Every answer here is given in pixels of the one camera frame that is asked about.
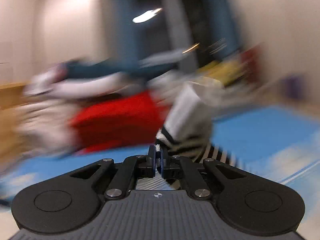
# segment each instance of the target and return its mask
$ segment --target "screw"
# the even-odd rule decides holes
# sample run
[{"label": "screw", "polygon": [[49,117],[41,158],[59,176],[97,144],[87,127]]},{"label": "screw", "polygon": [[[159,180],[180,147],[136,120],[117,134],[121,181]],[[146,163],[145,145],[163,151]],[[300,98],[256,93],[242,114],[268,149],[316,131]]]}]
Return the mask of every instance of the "screw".
[{"label": "screw", "polygon": [[107,190],[106,194],[109,197],[119,197],[119,196],[121,196],[122,191],[117,188],[113,188],[113,189]]},{"label": "screw", "polygon": [[207,189],[197,189],[195,191],[195,195],[198,196],[198,197],[207,197],[210,195],[210,191],[207,190]]}]

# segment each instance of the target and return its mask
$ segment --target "pile of clothes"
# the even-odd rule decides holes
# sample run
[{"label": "pile of clothes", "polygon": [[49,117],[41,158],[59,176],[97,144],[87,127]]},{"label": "pile of clothes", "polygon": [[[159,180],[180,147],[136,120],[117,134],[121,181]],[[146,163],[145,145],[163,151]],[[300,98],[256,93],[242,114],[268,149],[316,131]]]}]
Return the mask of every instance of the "pile of clothes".
[{"label": "pile of clothes", "polygon": [[26,87],[18,133],[35,155],[87,154],[156,138],[171,155],[201,162],[211,149],[212,118],[252,102],[247,84],[226,89],[243,68],[212,62],[186,75],[175,63],[155,62],[159,58],[139,66],[112,60],[54,66]]}]

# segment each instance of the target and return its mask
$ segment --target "red cloth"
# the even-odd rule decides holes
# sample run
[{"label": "red cloth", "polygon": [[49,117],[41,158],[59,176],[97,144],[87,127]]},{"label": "red cloth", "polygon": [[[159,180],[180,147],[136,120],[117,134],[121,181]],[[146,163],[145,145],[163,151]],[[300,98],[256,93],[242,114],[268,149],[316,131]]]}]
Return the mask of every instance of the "red cloth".
[{"label": "red cloth", "polygon": [[82,110],[72,121],[85,152],[153,143],[164,121],[148,92]]},{"label": "red cloth", "polygon": [[241,53],[241,60],[247,64],[247,81],[249,83],[261,83],[261,66],[259,63],[259,56],[261,47],[259,45]]}]

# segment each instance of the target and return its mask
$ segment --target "black and white striped cloth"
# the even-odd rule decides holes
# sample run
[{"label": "black and white striped cloth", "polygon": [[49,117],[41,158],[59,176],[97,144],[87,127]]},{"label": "black and white striped cloth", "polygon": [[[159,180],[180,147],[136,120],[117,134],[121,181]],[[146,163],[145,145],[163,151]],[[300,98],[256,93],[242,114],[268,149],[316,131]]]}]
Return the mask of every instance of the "black and white striped cloth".
[{"label": "black and white striped cloth", "polygon": [[157,133],[156,144],[166,147],[170,156],[185,156],[191,158],[195,163],[202,163],[204,159],[212,158],[237,167],[239,163],[236,157],[219,146],[212,145],[208,137],[210,137],[210,133],[204,136],[191,136],[183,142],[177,142],[171,137],[165,127],[163,127]]},{"label": "black and white striped cloth", "polygon": [[[245,169],[245,166],[243,166],[233,154],[223,150],[217,145],[212,145],[211,143],[205,148],[201,161],[206,158],[213,158],[238,168],[240,168],[240,165],[242,169]],[[165,180],[157,171],[156,176],[153,179],[139,179],[136,185],[137,190],[177,190],[179,188],[180,184],[178,181]]]},{"label": "black and white striped cloth", "polygon": [[211,108],[202,99],[206,90],[205,86],[185,82],[156,135],[156,144],[166,147],[169,155],[183,155],[198,163],[203,160],[212,133]]}]

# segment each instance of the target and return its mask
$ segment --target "ceiling light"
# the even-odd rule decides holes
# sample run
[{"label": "ceiling light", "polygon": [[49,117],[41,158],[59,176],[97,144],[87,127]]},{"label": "ceiling light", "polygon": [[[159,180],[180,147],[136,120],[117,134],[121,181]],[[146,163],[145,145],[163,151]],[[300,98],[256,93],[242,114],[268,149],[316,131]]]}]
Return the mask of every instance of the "ceiling light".
[{"label": "ceiling light", "polygon": [[162,8],[146,11],[145,13],[135,17],[132,21],[134,23],[143,23],[143,22],[145,22],[147,20],[150,20],[154,16],[156,16],[158,14],[158,12],[160,12],[161,10],[162,10]]}]

